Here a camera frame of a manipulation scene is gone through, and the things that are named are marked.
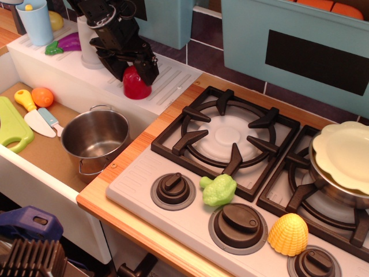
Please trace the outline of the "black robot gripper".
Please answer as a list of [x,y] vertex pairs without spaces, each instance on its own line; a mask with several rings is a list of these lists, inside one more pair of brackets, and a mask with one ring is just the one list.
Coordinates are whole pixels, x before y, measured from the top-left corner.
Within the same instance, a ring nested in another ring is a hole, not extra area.
[[157,57],[152,56],[150,44],[138,35],[139,26],[135,19],[129,20],[104,18],[91,21],[89,28],[97,38],[90,44],[96,48],[96,54],[103,66],[119,81],[123,81],[125,70],[129,67],[120,59],[136,59],[133,63],[141,80],[150,87],[159,75]]

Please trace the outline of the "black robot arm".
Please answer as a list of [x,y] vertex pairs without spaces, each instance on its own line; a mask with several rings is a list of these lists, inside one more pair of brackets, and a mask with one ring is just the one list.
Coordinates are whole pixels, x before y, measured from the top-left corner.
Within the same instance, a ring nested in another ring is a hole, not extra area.
[[69,1],[77,15],[85,16],[96,33],[89,44],[104,67],[118,80],[131,62],[141,80],[151,86],[159,75],[157,58],[150,44],[139,36],[136,19],[146,20],[144,1]]

